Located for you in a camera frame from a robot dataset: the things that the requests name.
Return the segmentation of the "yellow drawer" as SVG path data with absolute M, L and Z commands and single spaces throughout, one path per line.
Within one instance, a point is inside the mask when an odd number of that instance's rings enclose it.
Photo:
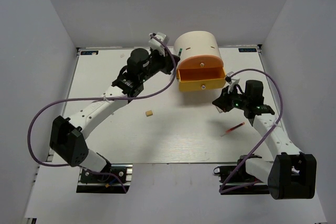
M 226 83 L 222 67 L 178 69 L 176 78 L 181 92 L 221 89 Z

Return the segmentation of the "orange top drawer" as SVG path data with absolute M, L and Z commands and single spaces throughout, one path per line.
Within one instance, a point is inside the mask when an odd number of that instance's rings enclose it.
M 178 69 L 223 68 L 221 57 L 213 55 L 192 56 L 182 60 Z

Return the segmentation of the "red ink pen refill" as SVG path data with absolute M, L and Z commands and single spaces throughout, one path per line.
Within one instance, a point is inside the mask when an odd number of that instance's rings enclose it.
M 226 135 L 226 134 L 228 134 L 228 133 L 230 133 L 230 132 L 232 132 L 232 131 L 234 131 L 234 130 L 236 130 L 236 129 L 238 129 L 239 127 L 242 127 L 242 126 L 244 126 L 244 125 L 245 125 L 245 122 L 242 122 L 242 123 L 240 123 L 240 124 L 238 124 L 238 125 L 236 125 L 236 126 L 234 126 L 234 127 L 229 128 L 228 130 L 226 130 L 226 131 L 221 135 L 221 137 L 223 137 L 224 135 Z

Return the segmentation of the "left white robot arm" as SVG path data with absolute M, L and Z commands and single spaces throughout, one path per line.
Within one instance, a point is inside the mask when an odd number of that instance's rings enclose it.
M 123 66 L 111 86 L 100 100 L 93 101 L 76 114 L 54 119 L 49 146 L 67 165 L 81 167 L 93 172 L 101 182 L 110 178 L 111 164 L 102 155 L 90 150 L 86 138 L 107 117 L 126 106 L 144 89 L 144 83 L 158 72 L 172 74 L 180 58 L 160 54 L 158 50 L 143 48 L 131 51 L 127 64 Z

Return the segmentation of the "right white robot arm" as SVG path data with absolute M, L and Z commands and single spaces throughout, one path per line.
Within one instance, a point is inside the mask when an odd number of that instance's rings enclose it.
M 221 112 L 242 110 L 244 117 L 261 135 L 273 160 L 266 161 L 255 153 L 240 156 L 233 170 L 220 167 L 221 194 L 247 189 L 261 183 L 263 191 L 276 200 L 311 199 L 315 194 L 317 161 L 303 153 L 277 124 L 274 110 L 264 103 L 261 81 L 248 80 L 242 90 L 238 80 L 232 80 L 219 98 L 213 101 Z

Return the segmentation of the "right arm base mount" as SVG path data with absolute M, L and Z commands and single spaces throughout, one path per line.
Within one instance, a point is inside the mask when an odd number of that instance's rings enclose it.
M 230 175 L 230 173 L 234 170 L 236 165 L 221 165 L 217 166 L 213 169 L 213 173 L 215 176 L 219 177 L 219 186 L 223 184 L 225 179 Z M 225 189 L 232 188 L 234 186 L 239 186 L 247 183 L 256 182 L 257 178 L 252 175 L 247 174 L 246 172 L 237 171 L 233 177 L 229 180 L 229 182 L 225 185 Z M 227 192 L 228 195 L 269 195 L 268 187 L 265 183 L 257 183 L 251 186 L 244 186 L 242 188 L 238 188 L 232 191 Z

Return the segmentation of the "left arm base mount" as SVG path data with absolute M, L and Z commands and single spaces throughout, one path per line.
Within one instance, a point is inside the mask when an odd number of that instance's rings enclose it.
M 133 165 L 113 164 L 104 170 L 106 175 L 96 175 L 81 169 L 76 193 L 82 194 L 126 194 L 131 185 Z

